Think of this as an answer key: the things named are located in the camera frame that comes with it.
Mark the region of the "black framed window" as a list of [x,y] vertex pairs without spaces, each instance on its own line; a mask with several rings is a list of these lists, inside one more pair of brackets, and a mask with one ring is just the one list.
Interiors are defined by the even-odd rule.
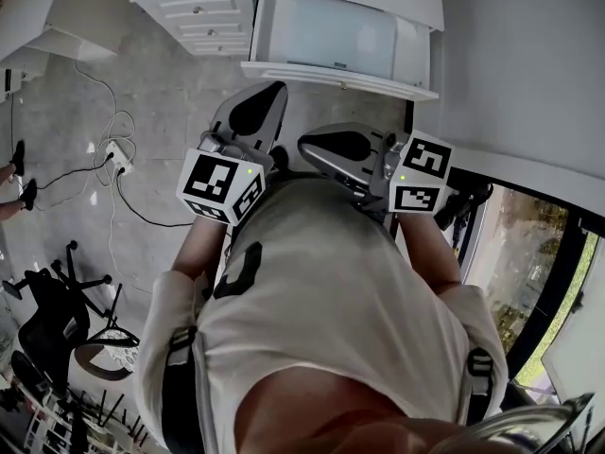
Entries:
[[543,356],[579,303],[600,237],[578,211],[501,185],[475,226],[465,280],[486,294],[510,384],[527,402],[554,403]]

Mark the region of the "white cabinet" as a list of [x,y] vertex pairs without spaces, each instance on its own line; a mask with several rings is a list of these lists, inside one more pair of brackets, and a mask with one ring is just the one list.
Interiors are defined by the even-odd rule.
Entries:
[[25,72],[50,54],[76,61],[116,55],[130,0],[0,0],[0,69]]

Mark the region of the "white power strip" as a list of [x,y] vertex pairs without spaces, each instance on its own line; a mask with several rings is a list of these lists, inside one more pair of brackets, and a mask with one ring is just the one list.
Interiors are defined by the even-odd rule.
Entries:
[[110,140],[105,148],[106,157],[120,174],[128,175],[133,171],[133,159],[127,155],[116,140]]

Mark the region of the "metal headset frame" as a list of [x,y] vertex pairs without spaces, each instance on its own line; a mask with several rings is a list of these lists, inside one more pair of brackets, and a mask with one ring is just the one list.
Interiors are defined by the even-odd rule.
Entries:
[[585,393],[560,405],[499,413],[439,442],[429,454],[585,454],[594,413]]

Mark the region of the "person's neck and chest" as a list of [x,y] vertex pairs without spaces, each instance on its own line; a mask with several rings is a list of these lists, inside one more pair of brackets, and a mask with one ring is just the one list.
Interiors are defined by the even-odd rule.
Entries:
[[288,368],[247,393],[233,427],[237,454],[427,454],[462,426],[408,418],[369,386]]

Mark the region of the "person's right forearm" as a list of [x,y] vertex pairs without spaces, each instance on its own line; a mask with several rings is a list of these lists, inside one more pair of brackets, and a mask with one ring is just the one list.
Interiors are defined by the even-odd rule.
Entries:
[[437,295],[461,284],[458,261],[430,215],[401,213],[397,220],[412,269]]

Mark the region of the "small white drawer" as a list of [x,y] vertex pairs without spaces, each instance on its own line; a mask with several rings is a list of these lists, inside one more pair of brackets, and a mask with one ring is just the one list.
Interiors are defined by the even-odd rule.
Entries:
[[159,9],[165,18],[231,15],[240,12],[235,0],[178,0],[161,3]]
[[177,34],[189,40],[245,40],[248,32],[240,23],[201,23],[177,27]]
[[250,54],[251,46],[246,41],[193,41],[183,43],[183,46],[193,55],[198,56],[245,56]]

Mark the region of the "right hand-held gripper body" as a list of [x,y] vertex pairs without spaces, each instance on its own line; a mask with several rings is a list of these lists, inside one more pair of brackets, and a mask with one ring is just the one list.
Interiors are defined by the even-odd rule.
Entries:
[[433,213],[450,173],[455,147],[428,133],[383,139],[370,184],[357,205],[369,213]]

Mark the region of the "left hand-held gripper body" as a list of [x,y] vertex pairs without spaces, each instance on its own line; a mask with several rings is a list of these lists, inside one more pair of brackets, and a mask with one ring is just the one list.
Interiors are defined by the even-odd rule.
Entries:
[[265,192],[273,166],[269,154],[206,131],[187,150],[177,198],[197,216],[236,226]]

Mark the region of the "wooden chair with patterned cushion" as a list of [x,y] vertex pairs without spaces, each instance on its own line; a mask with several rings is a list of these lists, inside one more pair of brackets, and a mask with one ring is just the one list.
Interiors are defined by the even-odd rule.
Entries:
[[[121,381],[134,372],[140,340],[129,330],[118,325],[115,310],[123,285],[117,288],[105,327],[94,333],[74,351],[77,364],[87,373],[105,381]],[[116,369],[108,369],[94,363],[95,358],[106,352]]]

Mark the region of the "black office chair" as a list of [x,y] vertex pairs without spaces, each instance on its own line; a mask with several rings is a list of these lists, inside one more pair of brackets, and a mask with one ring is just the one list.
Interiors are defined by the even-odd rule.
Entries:
[[80,282],[72,257],[77,248],[75,240],[66,246],[67,271],[61,269],[57,259],[48,269],[26,271],[16,283],[2,282],[4,291],[17,300],[23,298],[22,289],[31,291],[37,309],[20,327],[18,340],[35,370],[60,397],[67,394],[71,354],[88,340],[89,312],[102,319],[113,314],[110,309],[99,309],[85,294],[87,289],[111,285],[112,277],[107,274],[101,279]]

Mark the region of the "white appliance with black panel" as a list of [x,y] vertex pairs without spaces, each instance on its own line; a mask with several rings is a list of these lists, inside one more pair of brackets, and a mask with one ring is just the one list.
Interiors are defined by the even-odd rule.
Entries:
[[0,104],[22,87],[23,73],[20,70],[0,68]]

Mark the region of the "person's white t-shirt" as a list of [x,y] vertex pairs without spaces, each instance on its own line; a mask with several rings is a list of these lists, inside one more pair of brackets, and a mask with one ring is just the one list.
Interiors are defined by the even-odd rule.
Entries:
[[239,405],[306,367],[363,383],[408,418],[462,426],[499,409],[509,373],[480,288],[437,295],[385,227],[321,177],[281,178],[232,234],[210,284],[155,282],[134,391],[173,454],[237,454]]

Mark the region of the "person's left forearm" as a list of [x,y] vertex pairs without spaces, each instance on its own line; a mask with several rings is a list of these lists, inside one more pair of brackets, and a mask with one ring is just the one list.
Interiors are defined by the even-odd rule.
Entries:
[[171,270],[196,280],[203,274],[213,284],[222,254],[227,225],[196,217],[173,262]]

